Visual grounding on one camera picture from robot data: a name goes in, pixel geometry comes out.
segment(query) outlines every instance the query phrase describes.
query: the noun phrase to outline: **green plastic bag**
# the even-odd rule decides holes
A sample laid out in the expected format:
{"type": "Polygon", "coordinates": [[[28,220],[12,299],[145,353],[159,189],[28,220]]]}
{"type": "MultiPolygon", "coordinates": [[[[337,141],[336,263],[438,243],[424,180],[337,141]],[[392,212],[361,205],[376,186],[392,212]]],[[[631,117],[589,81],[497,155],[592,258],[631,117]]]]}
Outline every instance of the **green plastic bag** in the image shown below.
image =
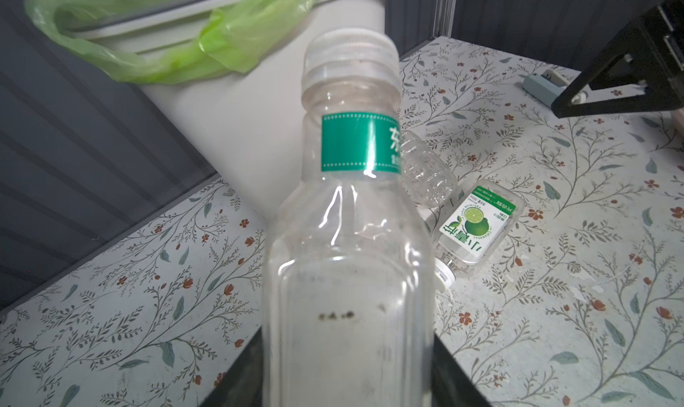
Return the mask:
{"type": "Polygon", "coordinates": [[[170,48],[156,60],[115,51],[65,35],[66,21],[128,14],[170,0],[25,0],[35,26],[59,45],[106,72],[115,81],[180,83],[246,73],[311,10],[317,0],[241,0],[214,9],[191,43],[170,48]]]}

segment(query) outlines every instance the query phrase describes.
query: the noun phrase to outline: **white bottle cap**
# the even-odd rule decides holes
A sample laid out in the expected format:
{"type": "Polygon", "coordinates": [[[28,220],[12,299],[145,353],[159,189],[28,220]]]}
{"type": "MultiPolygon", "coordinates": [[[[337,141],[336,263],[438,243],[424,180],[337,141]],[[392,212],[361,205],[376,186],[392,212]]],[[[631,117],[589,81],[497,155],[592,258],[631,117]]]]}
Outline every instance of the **white bottle cap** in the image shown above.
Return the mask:
{"type": "Polygon", "coordinates": [[[401,92],[394,42],[384,34],[359,28],[329,31],[311,41],[304,55],[302,92],[316,83],[349,76],[376,78],[401,92]]]}
{"type": "Polygon", "coordinates": [[[439,279],[440,285],[437,285],[437,289],[440,292],[448,290],[451,285],[456,281],[456,276],[449,269],[449,266],[445,265],[443,261],[439,258],[434,259],[434,273],[439,279]]]}

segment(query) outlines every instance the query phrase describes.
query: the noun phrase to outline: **green and white label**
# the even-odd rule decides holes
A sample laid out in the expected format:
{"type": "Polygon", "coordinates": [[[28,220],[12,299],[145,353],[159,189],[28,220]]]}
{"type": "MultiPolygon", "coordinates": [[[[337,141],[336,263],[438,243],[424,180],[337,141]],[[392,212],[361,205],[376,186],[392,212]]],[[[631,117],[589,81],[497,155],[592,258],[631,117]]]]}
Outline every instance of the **green and white label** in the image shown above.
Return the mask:
{"type": "Polygon", "coordinates": [[[477,186],[439,231],[475,257],[481,257],[506,225],[515,205],[493,191],[477,186]]]}
{"type": "Polygon", "coordinates": [[[376,113],[323,116],[321,171],[399,172],[399,123],[376,113]]]}

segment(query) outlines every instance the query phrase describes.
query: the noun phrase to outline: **floral tablecloth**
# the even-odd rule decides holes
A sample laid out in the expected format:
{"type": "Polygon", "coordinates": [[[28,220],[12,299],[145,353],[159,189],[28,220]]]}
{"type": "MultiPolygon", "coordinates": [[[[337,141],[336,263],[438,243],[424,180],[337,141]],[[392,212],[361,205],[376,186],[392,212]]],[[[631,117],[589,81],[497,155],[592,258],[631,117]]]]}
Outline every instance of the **floral tablecloth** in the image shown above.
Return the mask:
{"type": "MultiPolygon", "coordinates": [[[[520,87],[546,68],[444,37],[402,61],[404,128],[527,202],[436,332],[496,406],[681,406],[683,140],[660,113],[555,118],[520,87]]],[[[261,324],[264,239],[223,180],[159,215],[8,313],[0,406],[197,405],[261,324]]]]}

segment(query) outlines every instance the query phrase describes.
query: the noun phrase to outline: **gray wall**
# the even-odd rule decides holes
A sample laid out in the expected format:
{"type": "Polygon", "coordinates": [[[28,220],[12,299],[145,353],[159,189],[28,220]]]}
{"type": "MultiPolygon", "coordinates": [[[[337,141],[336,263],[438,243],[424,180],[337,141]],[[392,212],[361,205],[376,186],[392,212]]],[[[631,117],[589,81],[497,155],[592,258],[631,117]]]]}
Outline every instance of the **gray wall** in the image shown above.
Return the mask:
{"type": "Polygon", "coordinates": [[[584,69],[632,18],[662,0],[456,0],[452,37],[584,69]]]}
{"type": "Polygon", "coordinates": [[[0,309],[215,170],[141,91],[0,2],[0,309]]]}
{"type": "Polygon", "coordinates": [[[386,0],[385,33],[399,55],[432,37],[436,0],[386,0]]]}

